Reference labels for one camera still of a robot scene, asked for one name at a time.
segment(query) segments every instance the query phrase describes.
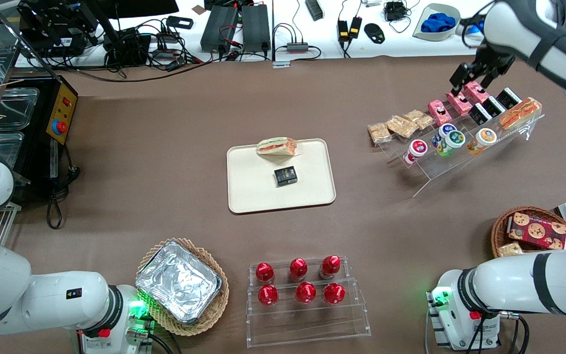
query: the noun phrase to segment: aluminum foil tray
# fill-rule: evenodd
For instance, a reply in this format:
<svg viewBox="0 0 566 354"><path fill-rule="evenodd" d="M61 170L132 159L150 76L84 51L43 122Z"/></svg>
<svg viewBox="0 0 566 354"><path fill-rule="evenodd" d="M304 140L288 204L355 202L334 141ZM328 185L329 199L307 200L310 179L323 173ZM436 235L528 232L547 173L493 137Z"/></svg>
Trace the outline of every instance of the aluminum foil tray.
<svg viewBox="0 0 566 354"><path fill-rule="evenodd" d="M135 284L185 325L193 325L222 287L222 278L175 241L159 249Z"/></svg>

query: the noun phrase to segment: red emergency stop button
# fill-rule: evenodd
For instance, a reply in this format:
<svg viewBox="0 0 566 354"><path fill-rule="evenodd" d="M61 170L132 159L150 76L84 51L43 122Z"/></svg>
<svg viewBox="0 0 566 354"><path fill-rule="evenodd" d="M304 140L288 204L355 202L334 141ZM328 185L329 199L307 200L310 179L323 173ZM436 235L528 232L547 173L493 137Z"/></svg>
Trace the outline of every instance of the red emergency stop button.
<svg viewBox="0 0 566 354"><path fill-rule="evenodd" d="M52 121L52 130L56 135L67 132L67 129L69 129L69 127L67 127L67 124L64 121L58 119L54 119L54 121Z"/></svg>
<svg viewBox="0 0 566 354"><path fill-rule="evenodd" d="M111 330L108 328L104 328L99 330L99 332L97 332L97 336L99 336L99 338L108 338L111 335Z"/></svg>

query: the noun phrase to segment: acrylic display stand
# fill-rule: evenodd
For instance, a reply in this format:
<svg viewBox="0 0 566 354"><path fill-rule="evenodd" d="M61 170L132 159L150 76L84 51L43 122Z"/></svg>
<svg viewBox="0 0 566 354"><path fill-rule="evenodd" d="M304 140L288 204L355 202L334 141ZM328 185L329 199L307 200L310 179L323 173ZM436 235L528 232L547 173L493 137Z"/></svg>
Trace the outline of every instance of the acrylic display stand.
<svg viewBox="0 0 566 354"><path fill-rule="evenodd" d="M448 110L452 117L457 115L452 108L448 108ZM379 144L379 147L384 151L384 153L386 153L390 162L399 159L406 168L420 169L425 177L427 177L427 182L424 183L423 186L412 196L416 197L425 187L429 186L431 182L436 181L439 177L448 177L451 174L462 170L479 157L489 155L492 151L500 150L507 146L508 143L517 136L523 135L525 139L528 140L537 121L544 115L538 115L533 119L522 121L508 130L504 130L501 127L501 124L499 123L500 116L501 115L490 119L482 125L475 123L469 115L454 118L453 121L451 121L451 124L455 125L458 130L464 133L466 142L462 147L454 150L453 154L447 157L438 155L436 148L431 144L431 138L433 138L438 132L438 127L436 125L427 127L423 131L415 132L413 136L409 137L409 139L404 139L399 135L393 134L393 139L391 141L381 143ZM486 150L479 155L472 155L467 150L467 144L469 141L474 139L474 136L481 128L490 128L494 130L497 134L497 143L486 148ZM414 164L407 164L403 160L403 155L407 151L409 143L411 143L414 139L420 139L427 143L427 154L418 159Z"/></svg>
<svg viewBox="0 0 566 354"><path fill-rule="evenodd" d="M348 259L341 258L340 271L330 280L323 280L318 275L322 259L306 262L308 273L303 282L311 282L316 287L316 298L308 304L296 301L296 287L301 282L292 282L287 277L289 262L270 264L275 274L272 285L279 292L279 300L271 306L259 302L258 291L263 284L255 277L256 265L249 267L246 304L248 348L370 336L366 301ZM324 287L330 283L340 284L346 289L344 301L337 305L324 302Z"/></svg>

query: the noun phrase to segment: red bottle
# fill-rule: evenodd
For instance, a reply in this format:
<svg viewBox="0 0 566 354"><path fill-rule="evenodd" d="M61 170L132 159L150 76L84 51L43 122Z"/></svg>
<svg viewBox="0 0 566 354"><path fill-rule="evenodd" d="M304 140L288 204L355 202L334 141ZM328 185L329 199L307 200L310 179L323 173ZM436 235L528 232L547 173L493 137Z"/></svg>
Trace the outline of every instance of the red bottle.
<svg viewBox="0 0 566 354"><path fill-rule="evenodd" d="M296 300L308 304L316 298L316 287L310 282L302 282L296 287Z"/></svg>
<svg viewBox="0 0 566 354"><path fill-rule="evenodd" d="M328 256L323 259L320 267L320 277L323 279L332 279L340 271L340 258L338 256Z"/></svg>
<svg viewBox="0 0 566 354"><path fill-rule="evenodd" d="M346 296L346 289L340 284L331 283L324 288L324 301L339 304Z"/></svg>
<svg viewBox="0 0 566 354"><path fill-rule="evenodd" d="M274 283L274 269L269 264L259 264L255 271L256 279L262 283Z"/></svg>
<svg viewBox="0 0 566 354"><path fill-rule="evenodd" d="M279 300L279 292L274 286L265 284L261 287L261 289L259 289L257 297L259 298L259 302L261 302L264 306L272 306L275 302L277 302L277 300Z"/></svg>
<svg viewBox="0 0 566 354"><path fill-rule="evenodd" d="M303 258L296 258L289 264L289 277L294 282L300 282L307 274L307 262Z"/></svg>

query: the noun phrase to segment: white table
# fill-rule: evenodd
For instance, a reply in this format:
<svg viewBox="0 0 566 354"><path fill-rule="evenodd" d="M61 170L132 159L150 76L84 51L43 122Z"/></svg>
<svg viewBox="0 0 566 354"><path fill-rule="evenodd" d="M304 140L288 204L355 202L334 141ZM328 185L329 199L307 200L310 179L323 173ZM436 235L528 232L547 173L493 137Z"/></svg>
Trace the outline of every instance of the white table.
<svg viewBox="0 0 566 354"><path fill-rule="evenodd" d="M305 5L304 0L299 0L300 9L296 16L296 24L301 32L303 32L305 42L309 45L319 47L322 50L322 55L320 59L335 59L342 58L343 52L337 42L337 18L341 8L341 1L339 0L322 0L321 5L324 11L324 18L314 22L310 16L310 13ZM477 10L479 10L483 5L485 5L487 0L437 0L437 3L449 4L460 10L460 14L463 18L471 17ZM292 24L292 16L296 12L297 2L293 0L276 0L274 4L275 12L275 23L272 23L272 0L264 0L264 3L268 6L269 10L269 22L270 29L274 27L275 24L280 22L286 22ZM460 36L457 34L452 34L447 40L442 42L429 42L419 38L412 37L414 29L418 20L423 12L425 6L432 3L432 0L421 0L420 4L414 6L411 14L411 25L403 33L396 33L387 22L384 20L383 6L362 6L359 11L359 16L362 17L362 29L360 30L359 38L353 40L348 53L352 58L372 58L376 56L392 56L392 57L420 57L420 56L463 56L472 55L475 50L468 49L462 44ZM353 15L357 11L359 6L357 0L348 0L344 3L344 10L342 11L342 20L347 20L350 25L350 21ZM200 48L200 38L202 37L202 32L206 26L206 22L209 18L209 11L198 15L192 10L196 5L202 6L202 0L180 0L178 2L180 11L173 14L174 16L192 18L194 20L194 26L191 29L180 29L180 36L182 36L186 41L186 47L193 54L202 61L207 61L211 58L210 53L205 53L201 51ZM141 18L124 18L120 20L121 28L128 29L130 27L135 27L153 18L162 19L166 18L168 15L164 16L150 16ZM375 44L371 42L370 38L364 33L364 26L368 23L376 23L384 31L386 36L386 41L382 44ZM117 20L111 20L111 23L115 29L118 28ZM393 22L393 26L396 29L402 29L405 27L407 21L402 20L401 22ZM158 27L159 22L150 23L151 25ZM103 30L99 29L97 33L102 33ZM140 29L142 33L155 33L155 29L150 27L143 27ZM280 29L276 33L275 45L280 47L285 45L290 41L289 32L284 29ZM243 41L242 31L236 31L233 38L237 42ZM169 44L170 48L178 48L179 45ZM156 48L156 41L153 40L150 45L150 51ZM317 52L309 52L306 54L289 54L285 49L280 49L277 52L277 61L280 60L291 60L298 58L309 58L315 56ZM99 66L103 64L104 54L106 51L101 45L97 45L91 49L85 51L84 54L76 58L71 59L71 63L74 66ZM268 57L272 58L272 51L268 53ZM257 56L243 56L242 61L258 61L263 60ZM34 65L37 65L36 60L32 60ZM25 57L20 57L16 63L17 67L30 67L28 60Z"/></svg>

